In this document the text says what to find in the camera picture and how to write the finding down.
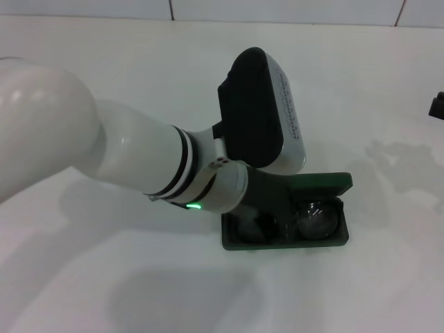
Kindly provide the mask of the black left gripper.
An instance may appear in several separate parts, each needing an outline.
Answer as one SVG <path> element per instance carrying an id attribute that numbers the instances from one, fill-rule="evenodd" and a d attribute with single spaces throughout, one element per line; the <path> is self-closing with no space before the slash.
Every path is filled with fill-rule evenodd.
<path id="1" fill-rule="evenodd" d="M 298 211 L 291 207 L 289 188 L 280 176 L 247 168 L 248 184 L 238 205 L 240 224 L 279 224 L 283 239 L 294 239 Z"/>

